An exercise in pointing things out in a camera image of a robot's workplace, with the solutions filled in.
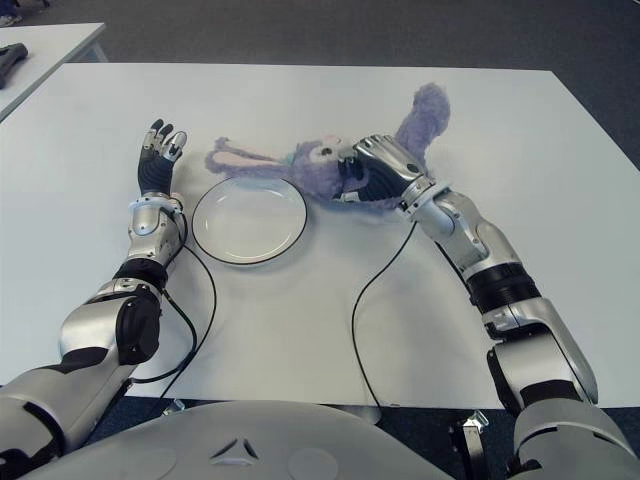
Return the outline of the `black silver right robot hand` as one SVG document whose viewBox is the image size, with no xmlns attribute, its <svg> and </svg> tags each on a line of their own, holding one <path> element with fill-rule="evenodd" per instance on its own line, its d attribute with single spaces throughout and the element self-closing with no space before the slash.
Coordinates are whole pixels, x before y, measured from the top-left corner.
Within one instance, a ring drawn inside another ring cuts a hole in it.
<svg viewBox="0 0 640 480">
<path fill-rule="evenodd" d="M 342 202 L 380 202 L 398 199 L 407 192 L 421 193 L 433 186 L 411 153 L 389 135 L 372 135 L 353 145 L 338 160 L 341 190 L 333 196 Z"/>
</svg>

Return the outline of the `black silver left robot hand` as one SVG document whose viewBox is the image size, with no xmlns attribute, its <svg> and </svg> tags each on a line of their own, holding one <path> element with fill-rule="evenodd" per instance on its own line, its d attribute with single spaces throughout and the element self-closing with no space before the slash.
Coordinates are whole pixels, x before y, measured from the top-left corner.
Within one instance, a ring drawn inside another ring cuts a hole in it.
<svg viewBox="0 0 640 480">
<path fill-rule="evenodd" d="M 157 119 L 146 132 L 138 161 L 137 180 L 142 195 L 169 196 L 175 163 L 187 143 L 184 131 L 174 131 L 171 123 Z"/>
</svg>

